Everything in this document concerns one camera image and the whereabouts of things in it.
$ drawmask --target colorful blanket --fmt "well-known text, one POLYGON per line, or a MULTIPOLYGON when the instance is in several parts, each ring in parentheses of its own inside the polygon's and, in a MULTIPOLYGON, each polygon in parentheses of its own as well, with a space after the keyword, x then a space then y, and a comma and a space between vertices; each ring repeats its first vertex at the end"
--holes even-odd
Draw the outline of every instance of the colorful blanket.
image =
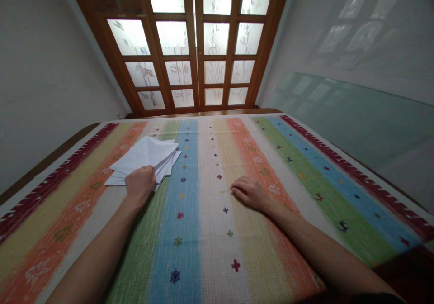
POLYGON ((102 123, 0 208, 1 303, 48 298, 126 195, 104 186, 109 166, 145 135, 175 139, 182 154, 134 223, 109 303, 287 303, 322 291, 282 231, 231 194, 241 175, 371 267, 434 237, 432 216, 286 115, 102 123))

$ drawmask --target red stripe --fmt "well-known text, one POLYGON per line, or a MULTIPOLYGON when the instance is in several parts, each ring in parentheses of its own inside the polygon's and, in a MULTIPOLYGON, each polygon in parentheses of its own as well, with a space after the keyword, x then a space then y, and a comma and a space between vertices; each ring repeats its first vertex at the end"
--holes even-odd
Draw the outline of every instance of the red stripe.
POLYGON ((0 245, 76 169, 119 123, 108 123, 0 219, 0 245))
POLYGON ((392 211, 405 224, 410 226, 425 242, 434 238, 434 227, 431 226, 425 219, 419 217, 415 212, 408 209, 404 204, 393 197, 389 192, 383 190, 381 186, 369 179, 356 167, 347 162, 344 158, 323 144, 320 140, 309 133, 304 127, 296 123, 293 119, 286 115, 281 115, 280 118, 291 125, 302 136, 309 140, 321 152, 327 155, 336 165, 349 174, 353 180, 361 185, 369 194, 380 201, 386 208, 392 211))

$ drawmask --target orange stripe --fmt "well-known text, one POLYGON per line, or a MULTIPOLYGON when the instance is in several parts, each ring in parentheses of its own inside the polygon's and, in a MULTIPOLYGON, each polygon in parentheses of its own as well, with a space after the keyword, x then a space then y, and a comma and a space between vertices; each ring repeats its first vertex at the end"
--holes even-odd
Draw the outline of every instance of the orange stripe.
POLYGON ((8 299, 10 303, 24 301, 30 303, 36 300, 64 260, 71 244, 105 191, 104 183, 111 174, 107 174, 103 170, 128 151, 146 125, 147 122, 132 124, 125 136, 105 157, 99 168, 93 174, 90 173, 92 176, 76 193, 56 222, 39 239, 37 245, 26 256, 19 271, 8 277, 0 302, 3 303, 8 299))
MULTIPOLYGON (((301 216, 297 206, 287 194, 280 179, 246 129, 243 121, 238 118, 230 118, 226 119, 226 122, 232 131, 234 142, 249 175, 256 178, 270 196, 285 205, 296 215, 301 216)), ((268 218, 267 222, 276 240, 280 261, 284 265, 285 271, 289 274, 289 279, 292 281, 291 288, 293 294, 299 296, 292 300, 297 301, 323 290, 324 287, 322 287, 321 283, 317 285, 315 281, 315 272, 288 237, 268 218)))

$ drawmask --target left hand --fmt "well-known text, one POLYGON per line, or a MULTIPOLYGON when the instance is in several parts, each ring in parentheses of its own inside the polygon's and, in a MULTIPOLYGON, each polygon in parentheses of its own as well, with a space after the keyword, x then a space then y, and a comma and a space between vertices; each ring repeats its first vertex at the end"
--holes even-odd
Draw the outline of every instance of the left hand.
POLYGON ((155 170, 149 166, 136 169, 125 177, 127 185, 127 197, 139 208, 143 207, 149 198, 155 185, 155 170))

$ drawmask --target finger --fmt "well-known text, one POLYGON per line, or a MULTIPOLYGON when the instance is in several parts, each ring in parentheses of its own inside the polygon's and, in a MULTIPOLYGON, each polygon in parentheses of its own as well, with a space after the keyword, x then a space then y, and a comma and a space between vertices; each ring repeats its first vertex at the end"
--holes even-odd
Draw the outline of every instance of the finger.
POLYGON ((242 192, 240 189, 237 188, 232 188, 231 189, 232 193, 235 194, 235 196, 239 199, 241 199, 243 202, 248 203, 249 202, 249 197, 246 196, 244 194, 244 192, 242 192))
POLYGON ((247 184, 247 183, 245 183, 245 182, 243 182, 243 181, 240 181, 240 180, 236 180, 235 182, 233 182, 232 185, 231 185, 231 188, 233 188, 233 187, 237 187, 239 189, 243 189, 244 191, 250 190, 250 185, 247 184))

